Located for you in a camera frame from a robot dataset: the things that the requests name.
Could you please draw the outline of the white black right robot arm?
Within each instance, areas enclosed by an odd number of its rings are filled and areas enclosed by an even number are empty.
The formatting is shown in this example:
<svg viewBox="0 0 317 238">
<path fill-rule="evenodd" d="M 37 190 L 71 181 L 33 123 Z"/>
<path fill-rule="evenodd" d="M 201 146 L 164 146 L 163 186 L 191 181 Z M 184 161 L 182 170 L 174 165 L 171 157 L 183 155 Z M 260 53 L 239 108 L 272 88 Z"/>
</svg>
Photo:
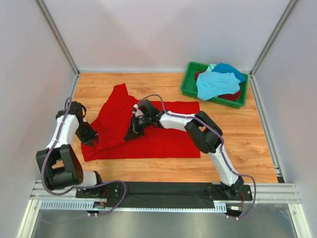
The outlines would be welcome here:
<svg viewBox="0 0 317 238">
<path fill-rule="evenodd" d="M 196 148 L 211 158 L 220 176 L 224 196 L 229 200 L 240 196 L 244 180 L 225 151 L 221 129 L 205 112 L 186 115 L 165 109 L 159 111 L 149 100 L 141 100 L 133 106 L 130 126 L 124 140 L 143 136 L 145 129 L 150 126 L 186 132 Z"/>
</svg>

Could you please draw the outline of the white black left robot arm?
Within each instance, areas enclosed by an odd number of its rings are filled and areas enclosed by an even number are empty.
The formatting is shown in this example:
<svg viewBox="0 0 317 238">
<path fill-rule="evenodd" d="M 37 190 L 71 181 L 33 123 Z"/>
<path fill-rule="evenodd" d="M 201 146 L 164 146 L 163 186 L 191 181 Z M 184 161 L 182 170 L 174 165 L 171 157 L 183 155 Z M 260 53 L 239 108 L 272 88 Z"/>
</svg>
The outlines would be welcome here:
<svg viewBox="0 0 317 238">
<path fill-rule="evenodd" d="M 86 121 L 87 109 L 77 101 L 66 99 L 64 109 L 57 112 L 53 137 L 44 150 L 36 153 L 42 186 L 54 196 L 62 196 L 79 188 L 93 199 L 104 194 L 102 179 L 96 171 L 84 171 L 73 148 L 74 137 L 87 146 L 99 143 L 98 133 Z"/>
</svg>

